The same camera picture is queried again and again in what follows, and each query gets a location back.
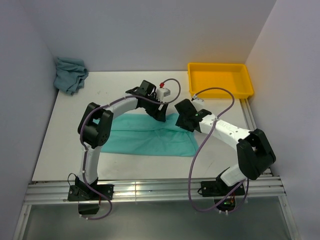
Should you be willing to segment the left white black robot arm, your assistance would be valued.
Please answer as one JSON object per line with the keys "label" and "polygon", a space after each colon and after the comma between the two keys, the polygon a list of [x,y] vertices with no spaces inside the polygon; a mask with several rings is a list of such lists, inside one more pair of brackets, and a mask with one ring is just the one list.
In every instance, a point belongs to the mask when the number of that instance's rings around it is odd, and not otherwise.
{"label": "left white black robot arm", "polygon": [[168,104],[163,100],[171,94],[161,83],[159,87],[144,80],[124,96],[101,106],[91,102],[80,121],[78,133],[83,147],[80,171],[75,175],[74,184],[69,186],[67,201],[78,203],[81,217],[95,220],[101,201],[110,202],[114,193],[113,184],[100,184],[98,163],[102,147],[110,138],[112,123],[117,117],[129,111],[142,108],[159,122],[165,122]]}

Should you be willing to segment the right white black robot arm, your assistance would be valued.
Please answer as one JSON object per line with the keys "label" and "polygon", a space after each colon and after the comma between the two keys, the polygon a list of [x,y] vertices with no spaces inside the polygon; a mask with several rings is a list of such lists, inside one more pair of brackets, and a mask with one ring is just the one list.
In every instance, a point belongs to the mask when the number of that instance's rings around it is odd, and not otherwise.
{"label": "right white black robot arm", "polygon": [[238,183],[246,179],[256,180],[276,161],[276,156],[265,133],[243,129],[219,119],[206,109],[196,109],[195,100],[184,99],[175,105],[178,112],[176,125],[189,132],[197,131],[213,136],[237,154],[237,163],[222,171],[214,181],[202,182],[203,197],[229,195]]}

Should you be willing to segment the teal green t-shirt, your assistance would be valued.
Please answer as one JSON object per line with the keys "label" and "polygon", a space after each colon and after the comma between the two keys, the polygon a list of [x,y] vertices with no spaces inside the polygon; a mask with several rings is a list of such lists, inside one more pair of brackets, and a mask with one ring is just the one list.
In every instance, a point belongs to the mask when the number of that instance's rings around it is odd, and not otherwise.
{"label": "teal green t-shirt", "polygon": [[160,122],[147,114],[126,113],[112,121],[101,151],[111,154],[193,157],[199,145],[193,132],[176,126],[178,114]]}

